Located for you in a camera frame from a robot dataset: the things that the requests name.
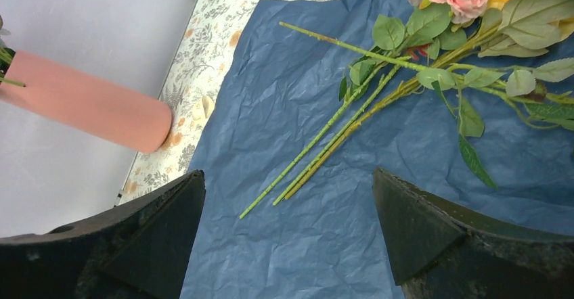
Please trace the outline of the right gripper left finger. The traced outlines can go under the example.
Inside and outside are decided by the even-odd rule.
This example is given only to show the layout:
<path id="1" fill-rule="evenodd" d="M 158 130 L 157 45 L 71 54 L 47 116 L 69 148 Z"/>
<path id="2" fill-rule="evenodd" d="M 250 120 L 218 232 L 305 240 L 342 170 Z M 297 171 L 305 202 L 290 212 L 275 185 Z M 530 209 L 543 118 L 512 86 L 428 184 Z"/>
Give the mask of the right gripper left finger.
<path id="1" fill-rule="evenodd" d="M 193 170 L 52 231 L 1 239 L 2 298 L 178 298 L 206 196 Z"/>

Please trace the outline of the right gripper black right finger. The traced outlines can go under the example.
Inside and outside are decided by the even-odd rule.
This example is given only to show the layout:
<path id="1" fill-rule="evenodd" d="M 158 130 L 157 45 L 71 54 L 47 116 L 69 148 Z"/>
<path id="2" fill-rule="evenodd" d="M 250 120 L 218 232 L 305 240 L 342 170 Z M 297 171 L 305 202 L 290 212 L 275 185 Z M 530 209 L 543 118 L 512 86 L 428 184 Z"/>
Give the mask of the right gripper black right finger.
<path id="1" fill-rule="evenodd" d="M 572 298 L 573 238 L 465 208 L 377 168 L 372 192 L 406 298 Z"/>

